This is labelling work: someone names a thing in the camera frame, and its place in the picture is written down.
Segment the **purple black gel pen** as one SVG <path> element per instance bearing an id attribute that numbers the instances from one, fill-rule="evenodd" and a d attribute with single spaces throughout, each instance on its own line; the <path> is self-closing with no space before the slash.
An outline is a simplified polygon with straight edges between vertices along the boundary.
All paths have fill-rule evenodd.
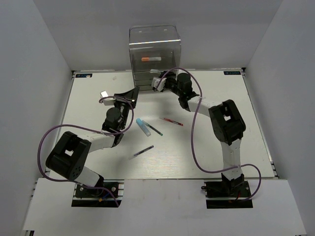
<path id="1" fill-rule="evenodd" d="M 135 157 L 137 157 L 137 156 L 139 156 L 139 155 L 141 155 L 141 154 L 143 154 L 143 153 L 145 153 L 145 152 L 147 152 L 147 151 L 149 151 L 149 150 L 151 150 L 151 149 L 153 149 L 153 148 L 154 148 L 153 145 L 152 145 L 152 146 L 149 146 L 149 147 L 147 147 L 147 148 L 145 148 L 145 149 L 143 149 L 143 150 L 141 150 L 141 151 L 139 151 L 139 152 L 133 154 L 133 155 L 130 156 L 128 159 L 129 159 L 129 160 L 132 160 L 133 158 L 135 158 Z"/>

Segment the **green gel pen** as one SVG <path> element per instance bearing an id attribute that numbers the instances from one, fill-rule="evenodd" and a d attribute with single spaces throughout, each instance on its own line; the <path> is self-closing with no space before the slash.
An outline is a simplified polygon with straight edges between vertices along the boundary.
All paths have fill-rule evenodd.
<path id="1" fill-rule="evenodd" d="M 158 130 L 157 130 L 156 128 L 154 128 L 152 125 L 148 124 L 146 121 L 143 120 L 143 123 L 144 123 L 147 127 L 149 127 L 150 129 L 152 129 L 153 131 L 155 131 L 156 133 L 158 133 L 160 136 L 163 136 L 163 134 L 162 134 L 160 131 L 158 131 Z"/>

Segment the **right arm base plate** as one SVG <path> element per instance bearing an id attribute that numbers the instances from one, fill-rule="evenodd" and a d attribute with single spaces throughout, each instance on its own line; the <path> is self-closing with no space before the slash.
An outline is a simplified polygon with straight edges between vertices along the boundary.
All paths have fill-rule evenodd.
<path id="1" fill-rule="evenodd" d="M 223 181 L 207 181 L 201 186 L 205 193 L 207 209 L 242 209 L 253 208 L 249 183 L 245 181 L 228 193 L 223 187 Z"/>

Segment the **blue cap highlighter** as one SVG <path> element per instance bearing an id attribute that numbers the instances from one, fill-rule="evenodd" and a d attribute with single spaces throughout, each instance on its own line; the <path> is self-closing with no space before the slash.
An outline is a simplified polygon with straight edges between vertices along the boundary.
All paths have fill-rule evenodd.
<path id="1" fill-rule="evenodd" d="M 137 118 L 136 123 L 138 124 L 138 126 L 141 128 L 141 130 L 145 133 L 147 137 L 151 136 L 151 132 L 148 130 L 143 120 L 141 120 L 140 118 Z"/>

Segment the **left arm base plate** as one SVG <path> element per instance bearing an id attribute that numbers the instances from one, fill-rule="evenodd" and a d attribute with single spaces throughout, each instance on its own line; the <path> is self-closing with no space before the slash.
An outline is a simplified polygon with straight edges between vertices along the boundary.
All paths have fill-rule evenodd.
<path id="1" fill-rule="evenodd" d="M 105 180 L 103 188 L 107 188 L 115 197 L 112 198 L 108 191 L 102 189 L 87 189 L 82 185 L 75 185 L 72 207 L 96 207 L 96 208 L 116 208 L 122 202 L 124 194 L 123 180 Z"/>

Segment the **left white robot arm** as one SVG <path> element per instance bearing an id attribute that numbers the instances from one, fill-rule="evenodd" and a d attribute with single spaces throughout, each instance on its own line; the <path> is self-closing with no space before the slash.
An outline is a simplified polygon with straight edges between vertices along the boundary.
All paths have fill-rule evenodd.
<path id="1" fill-rule="evenodd" d="M 102 96 L 99 103 L 112 106 L 106 112 L 101 130 L 91 130 L 72 125 L 71 127 L 88 130 L 87 135 L 76 135 L 70 131 L 64 132 L 51 153 L 45 165 L 68 181 L 87 186 L 88 192 L 99 196 L 104 190 L 104 178 L 85 166 L 90 153 L 104 148 L 116 147 L 130 125 L 127 125 L 128 114 L 134 115 L 140 88 L 135 87 L 124 93 L 113 96 Z"/>

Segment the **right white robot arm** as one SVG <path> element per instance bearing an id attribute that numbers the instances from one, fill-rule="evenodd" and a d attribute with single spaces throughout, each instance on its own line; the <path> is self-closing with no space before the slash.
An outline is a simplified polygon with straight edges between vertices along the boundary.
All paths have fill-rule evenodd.
<path id="1" fill-rule="evenodd" d="M 178 96 L 180 106 L 189 112 L 199 113 L 210 118 L 215 137 L 220 141 L 223 169 L 221 183 L 213 189 L 222 196 L 234 196 L 244 183 L 240 167 L 240 144 L 246 130 L 245 122 L 231 99 L 222 103 L 207 102 L 193 91 L 191 75 L 161 72 L 152 82 L 152 87 L 163 92 L 169 90 Z"/>

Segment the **red gel pen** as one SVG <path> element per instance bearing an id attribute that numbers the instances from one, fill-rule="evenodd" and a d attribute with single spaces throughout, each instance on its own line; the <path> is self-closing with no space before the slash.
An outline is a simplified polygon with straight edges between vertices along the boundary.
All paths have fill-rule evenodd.
<path id="1" fill-rule="evenodd" d="M 182 123 L 177 122 L 177 121 L 172 120 L 172 119 L 169 119 L 169 118 L 159 117 L 159 119 L 164 120 L 164 121 L 167 121 L 167 122 L 170 122 L 170 123 L 173 123 L 173 124 L 176 124 L 176 125 L 179 125 L 179 126 L 184 126 Z"/>

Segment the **orange cap highlighter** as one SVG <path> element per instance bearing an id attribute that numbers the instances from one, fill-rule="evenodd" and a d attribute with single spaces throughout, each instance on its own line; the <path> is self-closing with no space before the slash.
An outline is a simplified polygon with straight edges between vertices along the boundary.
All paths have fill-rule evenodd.
<path id="1" fill-rule="evenodd" d="M 147 61 L 161 61 L 162 57 L 142 57 L 141 61 L 142 62 L 147 62 Z"/>

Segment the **green cap highlighter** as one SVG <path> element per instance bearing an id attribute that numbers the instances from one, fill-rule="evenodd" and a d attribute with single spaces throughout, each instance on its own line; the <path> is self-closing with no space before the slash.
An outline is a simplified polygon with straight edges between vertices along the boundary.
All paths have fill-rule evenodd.
<path id="1" fill-rule="evenodd" d="M 157 69 L 151 69 L 149 71 L 149 73 L 164 73 L 165 71 L 162 71 L 162 70 L 157 70 Z"/>

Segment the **clear plastic drawer organizer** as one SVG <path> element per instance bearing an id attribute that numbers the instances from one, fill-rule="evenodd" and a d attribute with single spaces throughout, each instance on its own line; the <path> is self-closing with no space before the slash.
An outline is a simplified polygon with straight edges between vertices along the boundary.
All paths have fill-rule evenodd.
<path id="1" fill-rule="evenodd" d="M 181 39 L 174 25 L 131 27 L 128 46 L 134 85 L 140 91 L 152 90 L 153 77 L 180 64 Z"/>

